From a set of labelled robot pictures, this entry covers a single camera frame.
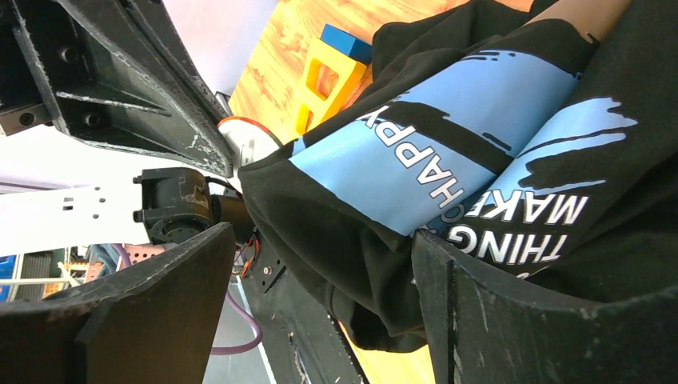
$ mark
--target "blue block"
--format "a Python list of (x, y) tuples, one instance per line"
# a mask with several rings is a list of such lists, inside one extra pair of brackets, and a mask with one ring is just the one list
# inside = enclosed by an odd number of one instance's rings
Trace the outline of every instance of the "blue block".
[(366, 66), (372, 62), (372, 46), (370, 44), (335, 26), (325, 24), (320, 40)]

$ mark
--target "black t-shirt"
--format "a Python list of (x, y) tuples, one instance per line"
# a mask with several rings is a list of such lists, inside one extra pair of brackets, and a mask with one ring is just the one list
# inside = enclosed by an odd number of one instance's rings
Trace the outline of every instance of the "black t-shirt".
[(566, 294), (676, 283), (678, 5), (604, 44), (476, 0), (374, 37), (350, 108), (240, 173), (254, 221), (363, 348), (423, 339), (410, 234)]

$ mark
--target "beige cylindrical object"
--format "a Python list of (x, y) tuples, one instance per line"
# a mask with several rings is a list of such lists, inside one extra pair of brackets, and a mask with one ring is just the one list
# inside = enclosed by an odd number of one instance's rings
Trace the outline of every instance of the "beige cylindrical object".
[(527, 22), (559, 18), (574, 26), (591, 41), (589, 35), (604, 41), (632, 0), (560, 0)]

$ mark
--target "white round object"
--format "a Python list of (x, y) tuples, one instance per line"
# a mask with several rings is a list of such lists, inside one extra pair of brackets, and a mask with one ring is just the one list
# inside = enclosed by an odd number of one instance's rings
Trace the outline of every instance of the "white round object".
[(218, 129), (234, 152), (233, 177), (226, 181), (242, 193), (238, 170), (262, 160), (282, 147), (282, 144), (264, 126), (248, 118), (225, 118), (219, 122)]

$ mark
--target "wooden surface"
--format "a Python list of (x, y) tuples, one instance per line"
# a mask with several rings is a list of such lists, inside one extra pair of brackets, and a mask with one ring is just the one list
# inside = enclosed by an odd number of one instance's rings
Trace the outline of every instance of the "wooden surface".
[[(294, 133), (297, 84), (309, 40), (332, 24), (367, 42), (387, 22), (413, 22), (459, 6), (466, 0), (281, 0), (229, 101), (238, 116), (252, 118), (283, 142)], [(500, 0), (527, 10), (532, 0)], [(372, 82), (371, 68), (347, 103)], [(434, 384), (427, 347), (411, 354), (365, 351), (352, 346), (371, 384)]]

